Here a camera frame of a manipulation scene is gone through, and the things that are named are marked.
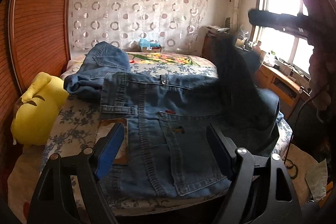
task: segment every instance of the yellow plush toy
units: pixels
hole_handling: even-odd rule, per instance
[[[46,144],[67,97],[62,79],[40,72],[16,102],[11,125],[13,137],[21,144]]]

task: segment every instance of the cable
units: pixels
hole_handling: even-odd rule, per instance
[[[293,140],[294,131],[295,131],[295,128],[296,128],[297,121],[299,120],[299,116],[300,116],[301,110],[303,109],[303,107],[305,106],[306,103],[308,103],[308,102],[314,100],[318,95],[320,95],[320,93],[321,93],[322,91],[325,90],[325,88],[327,87],[328,84],[329,84],[329,83],[326,83],[324,86],[322,86],[321,89],[320,89],[314,96],[308,98],[308,100],[305,101],[305,102],[302,104],[302,106],[300,107],[300,109],[299,109],[299,113],[297,114],[297,117],[296,117],[296,120],[295,120],[295,124],[294,124],[294,127],[293,127],[292,136],[291,136],[291,139],[290,139],[289,144],[288,144],[288,148],[287,148],[287,151],[286,151],[285,160],[284,160],[283,164],[286,164],[286,160],[287,160],[287,156],[288,156],[289,148],[290,148],[291,143],[292,143],[292,140]]]

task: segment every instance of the wallpaper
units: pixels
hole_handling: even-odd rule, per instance
[[[208,0],[70,0],[70,47],[85,51],[106,41],[131,50],[145,38],[163,51],[192,52],[207,5]]]

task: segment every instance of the silver bolt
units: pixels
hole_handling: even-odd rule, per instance
[[[239,154],[241,154],[241,155],[244,155],[244,154],[247,153],[247,150],[246,150],[245,148],[243,148],[243,147],[239,147],[239,148],[237,149],[237,152],[238,152]]]
[[[278,154],[276,154],[276,153],[273,153],[273,154],[272,154],[272,158],[273,158],[274,160],[280,160],[280,156],[279,156]]]
[[[52,154],[51,156],[50,156],[50,159],[51,160],[55,160],[55,159],[57,159],[58,158],[58,154],[56,154],[56,153],[54,153],[54,154]]]
[[[92,148],[88,147],[88,148],[85,148],[83,152],[85,155],[90,155],[93,152],[93,150]]]

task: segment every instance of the box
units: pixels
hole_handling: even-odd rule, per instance
[[[161,52],[161,47],[142,47],[142,52]]]

